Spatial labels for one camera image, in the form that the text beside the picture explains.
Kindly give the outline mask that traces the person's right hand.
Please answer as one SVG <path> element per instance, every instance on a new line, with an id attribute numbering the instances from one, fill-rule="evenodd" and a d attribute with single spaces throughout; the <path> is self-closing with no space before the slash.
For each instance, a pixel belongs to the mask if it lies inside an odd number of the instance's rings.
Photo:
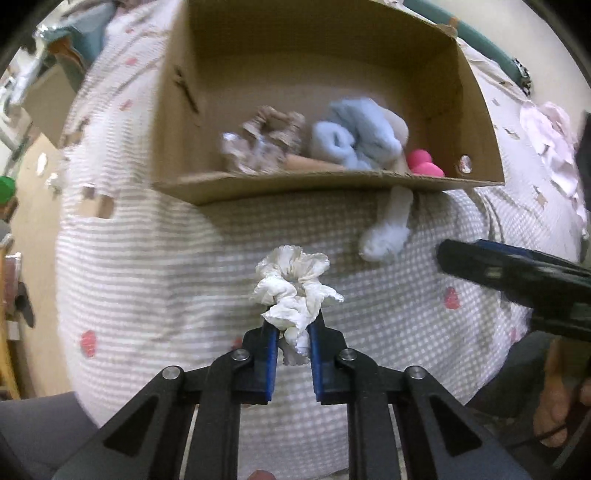
<path id="1" fill-rule="evenodd" d="M 557 337 L 552 340 L 544 367 L 543 389 L 533 417 L 533 431 L 541 444 L 558 448 L 568 438 L 567 417 L 579 402 L 590 406 L 590 345 Z"/>

